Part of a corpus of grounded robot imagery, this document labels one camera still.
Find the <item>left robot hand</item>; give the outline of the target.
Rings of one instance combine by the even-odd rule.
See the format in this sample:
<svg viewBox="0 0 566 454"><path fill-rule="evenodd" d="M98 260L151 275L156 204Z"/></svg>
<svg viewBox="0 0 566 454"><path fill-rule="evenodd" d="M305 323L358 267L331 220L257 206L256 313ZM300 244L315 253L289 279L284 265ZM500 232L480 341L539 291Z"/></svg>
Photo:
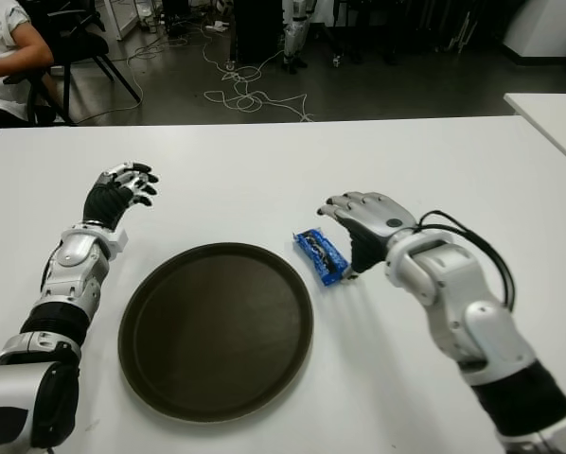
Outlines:
<svg viewBox="0 0 566 454"><path fill-rule="evenodd" d="M141 163L125 162L101 172L85 199L82 222L114 231L130 207L152 206L158 182L152 168Z"/></svg>

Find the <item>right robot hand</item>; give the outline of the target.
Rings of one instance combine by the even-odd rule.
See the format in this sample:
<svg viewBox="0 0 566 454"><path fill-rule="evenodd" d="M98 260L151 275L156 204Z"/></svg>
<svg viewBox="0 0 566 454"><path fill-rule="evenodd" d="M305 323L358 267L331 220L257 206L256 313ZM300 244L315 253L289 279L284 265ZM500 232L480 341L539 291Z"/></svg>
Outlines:
<svg viewBox="0 0 566 454"><path fill-rule="evenodd" d="M391 238L416 227L415 217L403 206L380 193L346 192L331 196L317 209L322 217L334 219L350 237L353 273L361 274L383 262Z"/></svg>

